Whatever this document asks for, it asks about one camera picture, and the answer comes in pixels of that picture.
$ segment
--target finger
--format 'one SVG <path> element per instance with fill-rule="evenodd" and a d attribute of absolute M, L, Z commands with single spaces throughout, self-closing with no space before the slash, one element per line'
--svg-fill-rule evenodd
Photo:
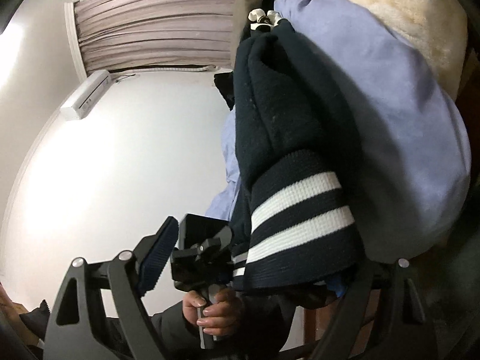
<path fill-rule="evenodd" d="M 201 307 L 206 305 L 206 300 L 203 299 L 198 292 L 190 291 L 183 297 L 183 306 L 186 307 Z"/>
<path fill-rule="evenodd" d="M 207 327 L 203 330 L 203 332 L 209 335 L 223 336 L 223 335 L 232 335 L 237 331 L 237 329 L 238 329 L 238 324 L 235 323 L 231 326 L 222 327 L 222 328 Z"/>
<path fill-rule="evenodd" d="M 236 323 L 237 318 L 233 315 L 226 316 L 226 317 L 209 317 L 209 318 L 200 318 L 197 321 L 197 325 L 201 327 L 208 327 L 208 328 L 220 328 L 220 327 L 228 327 Z"/>
<path fill-rule="evenodd" d="M 239 316 L 242 313 L 242 301 L 235 298 L 231 301 L 215 303 L 203 310 L 203 313 L 206 317 Z"/>
<path fill-rule="evenodd" d="M 233 300 L 236 297 L 237 294 L 235 293 L 233 288 L 230 287 L 223 288 L 215 294 L 215 300 L 217 302 L 226 302 L 227 300 Z"/>

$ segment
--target human hand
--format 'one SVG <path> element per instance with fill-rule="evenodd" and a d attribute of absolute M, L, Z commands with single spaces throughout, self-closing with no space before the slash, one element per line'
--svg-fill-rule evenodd
<path fill-rule="evenodd" d="M 210 335 L 231 335 L 239 327 L 243 314 L 242 301 L 236 297 L 232 288 L 223 288 L 215 295 L 217 303 L 203 310 L 205 317 L 197 318 L 197 307 L 206 304 L 205 299 L 196 291 L 190 291 L 183 297 L 183 316 L 194 326 L 202 326 L 203 332 Z"/>

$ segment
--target white stripe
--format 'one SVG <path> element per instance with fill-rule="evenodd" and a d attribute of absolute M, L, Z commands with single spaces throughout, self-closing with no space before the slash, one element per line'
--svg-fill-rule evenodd
<path fill-rule="evenodd" d="M 233 271 L 233 276 L 243 276 L 245 273 L 245 267 L 239 268 Z"/>
<path fill-rule="evenodd" d="M 289 227 L 251 247 L 248 251 L 247 264 L 319 239 L 354 222 L 348 206 L 335 208 L 325 214 Z"/>
<path fill-rule="evenodd" d="M 232 260 L 234 264 L 241 263 L 242 261 L 245 261 L 247 259 L 248 252 L 246 251 L 245 253 L 239 254 L 238 256 L 235 256 Z"/>
<path fill-rule="evenodd" d="M 341 188 L 335 172 L 325 172 L 298 181 L 268 198 L 251 215 L 251 232 L 279 212 L 321 193 Z"/>

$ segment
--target pink curtain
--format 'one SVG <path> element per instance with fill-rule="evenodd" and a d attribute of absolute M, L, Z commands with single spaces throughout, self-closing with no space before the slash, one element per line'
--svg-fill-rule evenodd
<path fill-rule="evenodd" d="M 234 2 L 77 2 L 75 20 L 87 74 L 149 65 L 229 66 Z"/>

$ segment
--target striped cuff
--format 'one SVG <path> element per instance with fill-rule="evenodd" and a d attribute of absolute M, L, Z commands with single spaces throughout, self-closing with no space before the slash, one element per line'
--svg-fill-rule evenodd
<path fill-rule="evenodd" d="M 361 238 L 336 174 L 301 150 L 266 171 L 251 192 L 251 237 L 243 289 L 319 281 L 363 257 Z"/>

